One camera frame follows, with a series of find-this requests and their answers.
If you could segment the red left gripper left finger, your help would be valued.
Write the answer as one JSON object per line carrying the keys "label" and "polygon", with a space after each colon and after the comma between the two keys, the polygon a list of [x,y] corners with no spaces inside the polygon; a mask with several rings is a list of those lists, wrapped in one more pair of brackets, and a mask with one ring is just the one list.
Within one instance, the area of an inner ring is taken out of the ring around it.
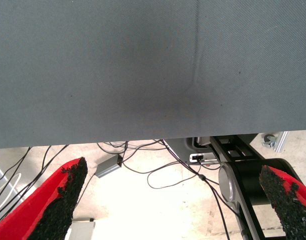
{"label": "red left gripper left finger", "polygon": [[84,157],[59,167],[0,222],[0,240],[63,240],[88,173]]}

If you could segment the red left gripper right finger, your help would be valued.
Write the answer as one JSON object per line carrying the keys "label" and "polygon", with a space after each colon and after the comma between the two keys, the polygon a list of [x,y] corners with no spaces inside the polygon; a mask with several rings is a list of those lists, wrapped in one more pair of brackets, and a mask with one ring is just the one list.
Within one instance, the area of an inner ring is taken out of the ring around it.
{"label": "red left gripper right finger", "polygon": [[260,185],[276,212],[287,240],[306,240],[306,186],[277,168],[264,165]]}

